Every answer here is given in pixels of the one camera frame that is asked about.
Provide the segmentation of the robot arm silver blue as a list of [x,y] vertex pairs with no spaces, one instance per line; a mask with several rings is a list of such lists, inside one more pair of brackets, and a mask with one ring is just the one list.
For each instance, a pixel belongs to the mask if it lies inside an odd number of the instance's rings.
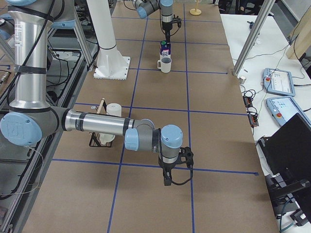
[[3,136],[18,146],[29,146],[59,131],[87,131],[124,136],[125,147],[158,153],[164,184],[173,184],[172,169],[193,168],[193,153],[182,147],[178,126],[161,129],[152,121],[77,112],[46,101],[47,30],[54,23],[74,20],[71,0],[11,0],[8,13],[15,23],[15,98],[0,121]]
[[140,18],[147,18],[157,10],[160,11],[160,27],[168,45],[171,36],[181,28],[182,19],[173,14],[173,0],[134,0],[133,7]]

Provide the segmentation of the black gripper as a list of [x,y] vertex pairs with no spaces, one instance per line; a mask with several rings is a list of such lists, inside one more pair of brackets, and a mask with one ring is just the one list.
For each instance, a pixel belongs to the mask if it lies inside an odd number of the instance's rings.
[[162,150],[159,155],[159,165],[163,170],[164,185],[172,185],[171,171],[176,165],[186,164],[190,169],[190,175],[193,176],[193,152],[190,147],[181,147],[177,154],[173,154],[173,157],[166,157]]
[[179,18],[179,16],[161,16],[161,27],[164,31],[167,45],[171,44],[171,30],[173,29],[173,24],[177,24],[178,28],[181,28],[181,18]]

